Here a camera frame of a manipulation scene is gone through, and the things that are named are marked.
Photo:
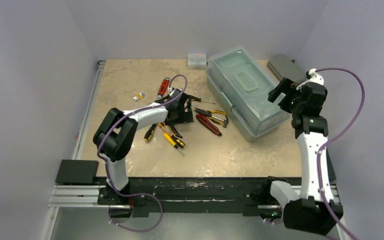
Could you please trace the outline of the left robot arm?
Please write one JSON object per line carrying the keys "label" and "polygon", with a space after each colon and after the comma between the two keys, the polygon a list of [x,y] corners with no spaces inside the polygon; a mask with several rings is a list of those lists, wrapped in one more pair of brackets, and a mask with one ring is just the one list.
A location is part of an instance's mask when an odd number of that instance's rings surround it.
{"label": "left robot arm", "polygon": [[125,188],[129,184],[126,157],[136,132],[153,124],[188,119],[186,106],[189,99],[188,94],[177,88],[142,108],[120,110],[114,107],[107,112],[92,142],[97,148],[96,155],[104,161],[106,182],[112,187],[109,197],[116,204],[122,205],[129,199],[129,191]]}

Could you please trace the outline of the green plastic tool box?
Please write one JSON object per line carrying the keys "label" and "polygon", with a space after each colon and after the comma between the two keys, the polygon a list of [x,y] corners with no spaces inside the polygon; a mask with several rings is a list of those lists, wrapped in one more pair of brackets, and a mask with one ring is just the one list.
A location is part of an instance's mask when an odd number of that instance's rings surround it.
{"label": "green plastic tool box", "polygon": [[268,101],[278,80],[242,45],[211,56],[205,74],[210,92],[249,143],[290,118],[278,100]]}

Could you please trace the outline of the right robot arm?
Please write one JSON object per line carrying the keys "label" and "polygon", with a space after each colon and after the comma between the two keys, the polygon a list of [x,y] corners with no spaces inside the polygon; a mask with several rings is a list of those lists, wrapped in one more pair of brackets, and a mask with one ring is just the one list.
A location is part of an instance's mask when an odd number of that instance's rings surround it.
{"label": "right robot arm", "polygon": [[301,188],[297,193],[284,178],[269,176],[260,196],[268,204],[277,201],[281,218],[288,229],[327,236],[343,214],[335,203],[327,166],[328,122],[320,115],[328,91],[322,83],[298,84],[284,78],[268,94],[281,110],[292,115],[291,126],[301,159]]}

